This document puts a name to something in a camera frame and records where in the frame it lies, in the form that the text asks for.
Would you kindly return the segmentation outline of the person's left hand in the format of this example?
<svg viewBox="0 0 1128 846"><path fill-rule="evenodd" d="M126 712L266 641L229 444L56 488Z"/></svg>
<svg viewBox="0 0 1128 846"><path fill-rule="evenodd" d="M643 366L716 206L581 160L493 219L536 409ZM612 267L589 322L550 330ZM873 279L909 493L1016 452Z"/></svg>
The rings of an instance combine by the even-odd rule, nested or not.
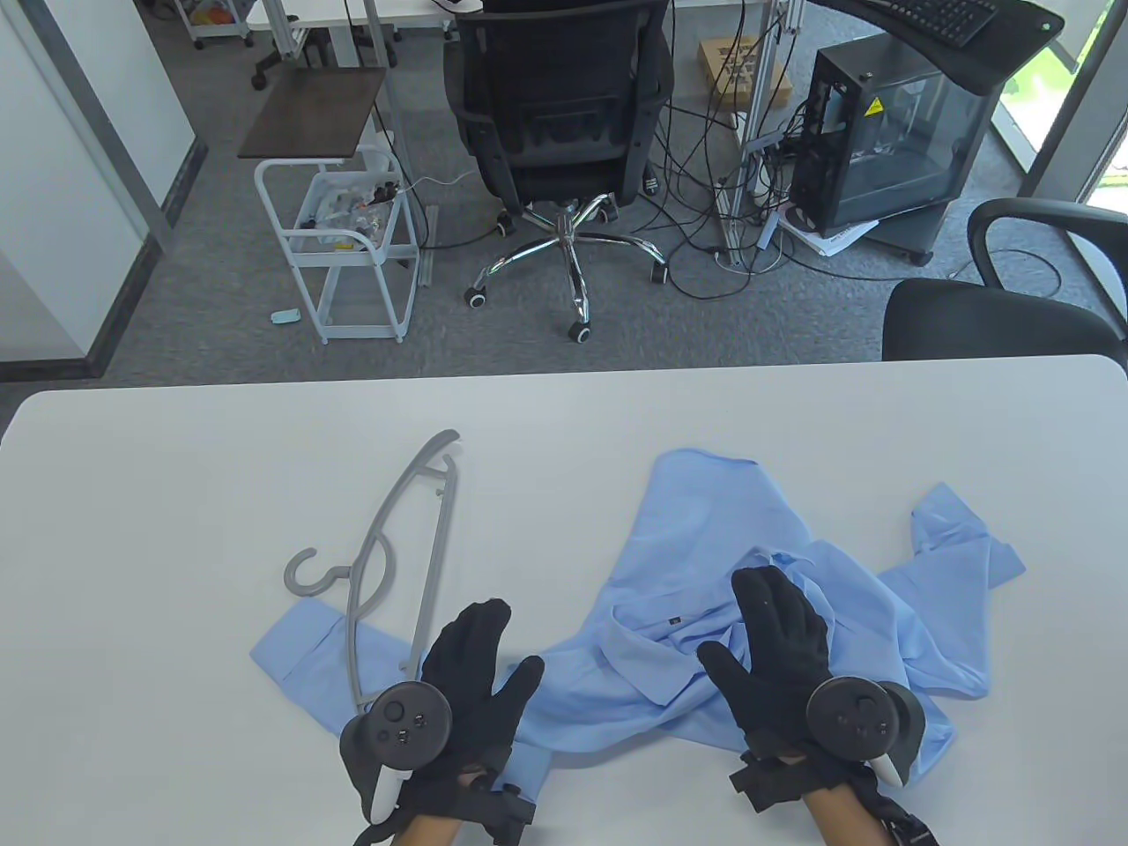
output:
<svg viewBox="0 0 1128 846"><path fill-rule="evenodd" d="M495 687L500 641L511 620L499 597L470 603L444 626L422 666L423 682L446 698L452 725L439 756L416 773L434 784L502 773L518 726L545 671L541 656L525 656Z"/></svg>

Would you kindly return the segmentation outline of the person's right hand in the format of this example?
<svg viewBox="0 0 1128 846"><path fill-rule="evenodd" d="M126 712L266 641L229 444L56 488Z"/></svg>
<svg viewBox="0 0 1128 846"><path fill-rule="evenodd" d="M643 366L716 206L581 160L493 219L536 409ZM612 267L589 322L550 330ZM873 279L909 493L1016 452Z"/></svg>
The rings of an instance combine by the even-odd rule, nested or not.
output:
<svg viewBox="0 0 1128 846"><path fill-rule="evenodd" d="M797 764L814 744L807 703L831 677L827 625L781 569L737 569L731 587L750 666L717 641L702 644L698 660L754 752Z"/></svg>

